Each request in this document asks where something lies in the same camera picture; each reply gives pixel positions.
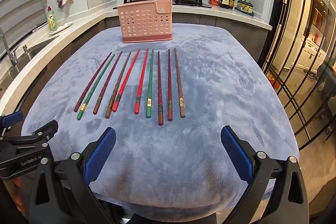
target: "dark red chopstick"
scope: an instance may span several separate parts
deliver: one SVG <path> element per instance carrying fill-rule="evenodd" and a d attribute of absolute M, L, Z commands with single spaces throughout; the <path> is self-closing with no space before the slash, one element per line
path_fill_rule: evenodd
<path fill-rule="evenodd" d="M 173 105 L 171 99 L 171 71 L 170 71 L 170 49 L 168 50 L 168 121 L 173 120 Z"/>
<path fill-rule="evenodd" d="M 96 115 L 96 114 L 98 113 L 98 109 L 99 109 L 101 100 L 102 100 L 103 97 L 104 97 L 106 88 L 107 88 L 107 86 L 108 86 L 108 84 L 109 84 L 109 82 L 110 82 L 110 79 L 111 79 L 111 77 L 112 77 L 112 74 L 113 74 L 113 72 L 114 72 L 114 70 L 115 70 L 115 68 L 116 68 L 116 66 L 117 66 L 117 63 L 118 63 L 118 61 L 119 61 L 120 56 L 122 55 L 122 53 L 123 53 L 123 51 L 120 52 L 120 54 L 119 54 L 117 60 L 115 61 L 114 65 L 113 65 L 113 67 L 112 67 L 112 69 L 111 69 L 111 71 L 110 71 L 110 74 L 109 74 L 108 77 L 106 78 L 106 81 L 105 81 L 105 84 L 104 84 L 103 88 L 101 89 L 101 92 L 100 92 L 100 94 L 99 94 L 99 96 L 98 96 L 96 105 L 95 105 L 95 107 L 94 107 L 94 109 L 93 109 L 93 114 L 94 114 L 94 115 Z"/>
<path fill-rule="evenodd" d="M 160 52 L 157 52 L 157 111 L 158 111 L 158 116 L 159 116 L 159 125 L 163 126 L 163 104 L 162 104 Z"/>
<path fill-rule="evenodd" d="M 147 56 L 148 56 L 148 49 L 146 51 L 145 59 L 143 61 L 142 71 L 141 71 L 141 76 L 140 76 L 140 82 L 139 82 L 139 87 L 138 87 L 138 93 L 136 94 L 136 101 L 135 101 L 135 108 L 134 108 L 134 113 L 135 114 L 139 114 L 139 110 L 140 110 L 140 100 L 141 100 L 141 93 L 142 93 L 142 84 L 143 84 L 143 78 L 145 76 Z"/>
<path fill-rule="evenodd" d="M 133 60 L 132 60 L 132 63 L 131 63 L 131 66 L 129 67 L 128 71 L 127 71 L 127 74 L 125 76 L 125 79 L 120 87 L 120 90 L 118 92 L 118 95 L 117 95 L 117 98 L 115 99 L 114 103 L 113 103 L 113 106 L 112 106 L 112 111 L 113 112 L 116 112 L 117 109 L 118 109 L 118 105 L 119 105 L 119 102 L 120 102 L 120 99 L 121 99 L 121 96 L 123 95 L 123 92 L 124 92 L 124 89 L 126 87 L 126 83 L 127 83 L 127 80 L 131 74 L 131 71 L 133 69 L 133 66 L 135 64 L 135 61 L 137 60 L 137 57 L 139 55 L 139 52 L 140 52 L 140 49 L 137 51 L 137 53 L 135 54 Z"/>
<path fill-rule="evenodd" d="M 104 66 L 104 64 L 106 63 L 106 61 L 109 59 L 110 55 L 112 54 L 112 52 L 110 52 L 110 54 L 107 56 L 107 58 L 104 60 L 104 62 L 100 65 L 100 67 L 98 68 L 98 70 L 96 71 L 96 73 L 93 75 L 92 79 L 90 80 L 90 82 L 87 84 L 86 88 L 84 89 L 82 95 L 80 96 L 75 108 L 73 109 L 75 112 L 77 112 L 87 94 L 87 92 L 89 91 L 92 83 L 94 82 L 95 78 L 97 77 L 98 73 L 100 72 L 100 70 L 102 69 L 102 67 Z"/>

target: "pink plastic basket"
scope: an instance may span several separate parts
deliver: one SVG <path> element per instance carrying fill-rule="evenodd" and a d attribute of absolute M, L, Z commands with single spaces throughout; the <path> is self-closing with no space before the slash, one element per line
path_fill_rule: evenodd
<path fill-rule="evenodd" d="M 172 40 L 172 0 L 118 5 L 124 43 Z"/>

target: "white countertop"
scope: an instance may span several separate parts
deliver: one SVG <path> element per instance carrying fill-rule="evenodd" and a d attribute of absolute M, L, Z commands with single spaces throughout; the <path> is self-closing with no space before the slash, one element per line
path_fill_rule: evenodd
<path fill-rule="evenodd" d="M 34 32 L 32 35 L 27 37 L 16 50 L 16 56 L 19 57 L 24 54 L 23 45 L 27 47 L 32 47 L 38 43 L 41 43 L 49 38 L 58 36 L 49 45 L 47 45 L 41 52 L 39 52 L 18 74 L 18 76 L 11 83 L 9 88 L 6 90 L 2 98 L 0 99 L 0 115 L 7 115 L 12 113 L 23 95 L 25 94 L 28 87 L 38 76 L 38 74 L 43 70 L 45 66 L 57 55 L 59 54 L 68 44 L 70 44 L 75 38 L 81 35 L 83 32 L 88 30 L 93 25 L 97 24 L 101 20 L 107 17 L 118 16 L 118 11 L 116 7 L 117 1 L 111 1 L 109 3 L 94 7 L 90 10 L 69 16 L 66 21 L 58 21 L 58 24 L 63 24 L 65 22 L 73 21 L 73 25 L 69 28 L 49 36 L 48 26 L 44 26 L 38 31 Z M 213 6 L 212 9 L 204 7 L 190 7 L 190 6 L 177 6 L 173 5 L 173 13 L 191 13 L 191 14 L 201 14 L 227 18 L 239 22 L 243 22 L 256 27 L 264 28 L 267 30 L 272 30 L 272 26 L 264 23 L 256 17 L 250 17 L 236 10 L 227 10 L 217 6 Z M 0 78 L 7 72 L 11 67 L 11 62 L 8 57 L 6 57 L 0 63 Z"/>

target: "blue-gray tablecloth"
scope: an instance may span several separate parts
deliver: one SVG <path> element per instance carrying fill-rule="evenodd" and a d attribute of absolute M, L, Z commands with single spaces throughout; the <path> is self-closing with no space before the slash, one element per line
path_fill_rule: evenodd
<path fill-rule="evenodd" d="M 247 184 L 239 179 L 220 140 L 230 125 L 239 138 L 258 151 L 285 160 L 298 158 L 287 115 L 270 83 L 248 52 L 226 30 L 173 24 L 172 41 L 123 44 L 120 27 L 107 29 L 73 54 L 42 90 L 27 115 L 22 135 L 52 119 L 59 130 L 49 141 L 55 160 L 81 152 L 107 127 L 116 145 L 100 176 L 90 187 L 99 198 L 160 221 L 194 220 L 234 206 Z M 186 117 L 180 118 L 174 47 L 178 50 Z M 118 111 L 105 110 L 130 51 L 141 52 L 127 82 Z M 140 114 L 134 104 L 146 48 L 155 50 L 152 118 L 146 118 L 150 68 L 148 55 Z M 167 55 L 171 49 L 173 121 L 167 121 Z M 98 115 L 92 111 L 120 51 Z M 101 79 L 81 121 L 73 111 L 92 75 L 112 51 L 115 59 Z M 157 51 L 160 51 L 165 124 L 158 125 Z"/>

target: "basket base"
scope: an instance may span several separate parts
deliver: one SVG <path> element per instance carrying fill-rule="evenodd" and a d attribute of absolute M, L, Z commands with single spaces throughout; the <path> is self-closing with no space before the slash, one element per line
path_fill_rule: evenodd
<path fill-rule="evenodd" d="M 141 43 L 172 40 L 173 34 L 148 35 L 145 37 L 123 37 L 123 43 Z"/>

